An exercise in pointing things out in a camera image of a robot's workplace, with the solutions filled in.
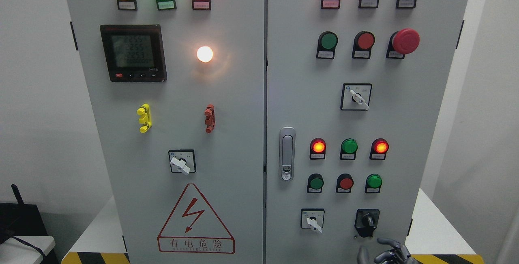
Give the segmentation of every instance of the yellow and black hazard stripe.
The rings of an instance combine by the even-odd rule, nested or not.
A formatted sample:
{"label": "yellow and black hazard stripe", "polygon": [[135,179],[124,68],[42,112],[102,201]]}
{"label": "yellow and black hazard stripe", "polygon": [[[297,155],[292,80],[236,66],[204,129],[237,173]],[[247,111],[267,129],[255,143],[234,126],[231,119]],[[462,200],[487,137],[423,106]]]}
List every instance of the yellow and black hazard stripe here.
{"label": "yellow and black hazard stripe", "polygon": [[485,264],[480,255],[413,255],[421,264]]}
{"label": "yellow and black hazard stripe", "polygon": [[69,252],[61,264],[130,264],[128,253]]}

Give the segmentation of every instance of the digital power meter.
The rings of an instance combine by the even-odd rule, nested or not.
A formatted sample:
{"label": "digital power meter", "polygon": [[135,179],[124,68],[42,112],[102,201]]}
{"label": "digital power meter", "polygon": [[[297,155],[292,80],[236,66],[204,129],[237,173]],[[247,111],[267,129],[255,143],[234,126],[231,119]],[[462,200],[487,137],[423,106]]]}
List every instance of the digital power meter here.
{"label": "digital power meter", "polygon": [[100,26],[112,82],[167,80],[159,24]]}

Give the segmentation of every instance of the white switch knob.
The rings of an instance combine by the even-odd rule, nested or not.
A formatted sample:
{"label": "white switch knob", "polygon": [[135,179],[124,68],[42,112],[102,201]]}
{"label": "white switch knob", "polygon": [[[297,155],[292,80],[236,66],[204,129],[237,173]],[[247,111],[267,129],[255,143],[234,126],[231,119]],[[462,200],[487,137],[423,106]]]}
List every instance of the white switch knob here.
{"label": "white switch knob", "polygon": [[313,231],[315,231],[316,233],[323,233],[323,230],[321,229],[319,224],[317,224],[317,220],[310,219],[309,217],[307,217],[306,218],[306,223],[308,224],[308,227],[310,229],[312,229]]}
{"label": "white switch knob", "polygon": [[177,170],[179,170],[180,172],[182,172],[186,176],[189,175],[189,171],[191,171],[191,168],[186,166],[186,162],[185,161],[177,159],[176,157],[171,158],[171,161],[169,162],[169,164],[172,167],[174,167]]}
{"label": "white switch knob", "polygon": [[365,110],[369,110],[369,106],[366,103],[366,100],[361,97],[360,94],[357,94],[354,90],[350,90],[350,94],[352,95],[352,99],[360,105],[360,107],[363,107]]}

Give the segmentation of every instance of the green push button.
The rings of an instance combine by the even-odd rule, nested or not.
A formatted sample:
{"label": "green push button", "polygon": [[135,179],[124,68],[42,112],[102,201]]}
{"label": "green push button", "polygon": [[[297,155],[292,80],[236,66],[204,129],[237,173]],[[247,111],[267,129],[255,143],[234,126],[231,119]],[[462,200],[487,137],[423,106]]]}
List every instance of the green push button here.
{"label": "green push button", "polygon": [[325,49],[333,49],[337,46],[337,35],[332,32],[325,33],[321,37],[321,46]]}
{"label": "green push button", "polygon": [[382,186],[382,178],[377,174],[369,175],[369,177],[367,177],[367,185],[370,188],[380,188],[380,186]]}
{"label": "green push button", "polygon": [[352,138],[348,138],[343,142],[341,147],[345,153],[355,153],[358,148],[358,145],[356,144],[355,140],[353,140]]}
{"label": "green push button", "polygon": [[314,178],[312,181],[310,181],[310,187],[313,189],[321,189],[324,185],[324,182],[322,179]]}

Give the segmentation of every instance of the warning sign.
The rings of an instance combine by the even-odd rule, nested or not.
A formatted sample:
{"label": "warning sign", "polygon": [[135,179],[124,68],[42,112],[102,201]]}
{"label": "warning sign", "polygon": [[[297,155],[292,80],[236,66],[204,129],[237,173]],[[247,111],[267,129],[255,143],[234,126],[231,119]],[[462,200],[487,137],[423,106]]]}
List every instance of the warning sign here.
{"label": "warning sign", "polygon": [[234,253],[234,237],[195,184],[184,188],[157,237],[159,251]]}

